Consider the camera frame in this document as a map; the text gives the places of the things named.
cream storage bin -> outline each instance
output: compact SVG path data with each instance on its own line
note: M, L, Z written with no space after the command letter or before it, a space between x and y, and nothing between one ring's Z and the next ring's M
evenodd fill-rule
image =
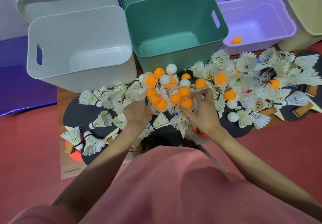
M295 51L322 40L322 0L283 1L297 31L294 36L277 43L280 50Z
M117 0L18 0L29 22L27 72L80 93L136 78L125 12Z

wooden table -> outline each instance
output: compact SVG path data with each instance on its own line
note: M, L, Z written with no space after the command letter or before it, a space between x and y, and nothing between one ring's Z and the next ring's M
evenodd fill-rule
M294 51L292 53L298 54L300 51L302 51L302 50ZM262 52L263 52L263 50L253 52L253 53L255 53L256 55L260 55ZM238 56L239 55L231 56L231 59L236 59ZM136 59L136 65L137 65L137 71L138 71L137 77L138 77L143 72L142 72L142 68L140 67L137 59ZM62 119L63 119L64 113L66 111L66 108L67 108L68 104L74 98L78 97L79 95L80 94L76 94L76 93L67 91L67 90L65 90L63 88L58 88L57 87L59 134L62 134L64 132L66 132L66 128L63 125ZM266 127L287 123L285 121L280 120L276 116L271 116L271 118L272 119L271 119L270 123L268 125L266 125ZM64 152L65 147L66 147L66 141L64 139L62 139L61 137L59 138L59 145L60 145L60 159L61 159L61 176L62 176L62 179L79 175L79 173L81 173L86 168L86 164L84 162L74 161L73 159L71 159L69 157L69 155L67 153Z

